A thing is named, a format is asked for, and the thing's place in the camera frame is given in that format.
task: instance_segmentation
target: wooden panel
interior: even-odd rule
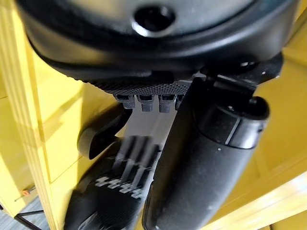
[[[36,54],[32,57],[37,106],[53,182],[81,157],[76,142],[84,123],[114,104],[115,99],[93,85],[58,73]]]
[[[62,229],[64,195],[94,162],[77,151],[79,130],[116,101],[41,61],[27,42],[12,1],[0,0],[0,46],[5,88],[46,218],[52,230]]]
[[[307,229],[307,211],[296,214],[272,224],[273,230],[306,230]]]
[[[3,81],[2,81],[2,75],[1,75],[1,71],[0,71],[0,99],[4,98],[4,97],[7,97],[7,94],[6,94],[6,91],[5,91],[5,88],[4,88],[4,84],[3,84]]]
[[[304,40],[295,39],[290,51],[305,48]],[[10,0],[0,0],[0,46],[0,70],[21,143],[50,228],[60,230],[71,190],[93,163],[76,149],[79,130],[115,101],[41,61]],[[257,91],[269,101],[270,123],[236,188],[205,230],[262,228],[307,208],[307,70],[290,56],[280,79]]]
[[[8,98],[0,99],[0,199],[6,212],[14,217],[37,195],[21,197],[34,181],[24,154]]]

